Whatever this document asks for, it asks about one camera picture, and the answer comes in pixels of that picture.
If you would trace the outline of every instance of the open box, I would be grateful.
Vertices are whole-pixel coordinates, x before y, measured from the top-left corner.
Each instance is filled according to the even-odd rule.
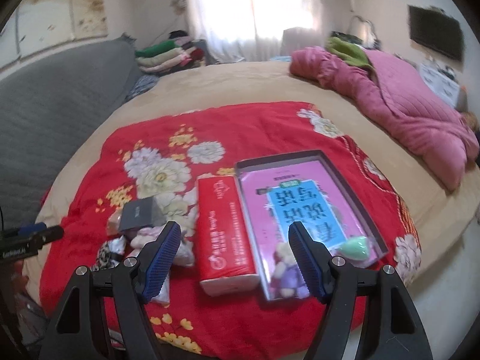
[[[366,268],[387,254],[370,215],[322,151],[241,161],[236,173],[251,249],[267,300],[308,295],[298,267],[292,263],[290,247],[286,247],[288,227],[294,221],[302,221],[313,239],[354,266]],[[358,259],[352,245],[363,246],[367,253]]]

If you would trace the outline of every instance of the red floral blanket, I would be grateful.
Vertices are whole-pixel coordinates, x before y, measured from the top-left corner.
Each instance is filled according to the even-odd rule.
[[[231,174],[247,158],[312,149],[326,153],[370,213],[390,250],[382,263],[409,280],[419,265],[418,237],[403,201],[370,159],[311,104],[254,103],[164,116],[114,132],[62,221],[63,239],[52,244],[40,283],[45,311],[54,310],[76,267],[95,262],[107,239],[106,221],[125,202],[161,193],[168,218],[194,241],[199,176]],[[157,337],[224,360],[305,350],[324,309],[313,298],[267,305],[260,288],[211,298],[196,269],[185,267],[172,268],[170,299],[169,307],[146,307]],[[359,299],[352,327],[362,322],[364,307]],[[113,302],[106,302],[106,312],[117,327]]]

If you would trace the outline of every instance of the television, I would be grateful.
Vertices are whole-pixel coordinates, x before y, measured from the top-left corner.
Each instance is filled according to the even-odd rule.
[[[463,61],[463,33],[453,17],[409,5],[410,39],[456,61]]]

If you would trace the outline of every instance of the white floor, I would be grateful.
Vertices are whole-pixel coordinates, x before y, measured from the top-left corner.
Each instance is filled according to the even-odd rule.
[[[473,221],[462,239],[410,287],[434,360],[448,360],[480,311],[480,226]],[[360,329],[351,333],[343,360],[353,360]],[[299,360],[296,354],[282,360]]]

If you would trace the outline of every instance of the white curtain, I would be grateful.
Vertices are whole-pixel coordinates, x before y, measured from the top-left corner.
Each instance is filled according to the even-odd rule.
[[[187,0],[189,31],[220,62],[280,55],[283,31],[318,30],[318,0]]]

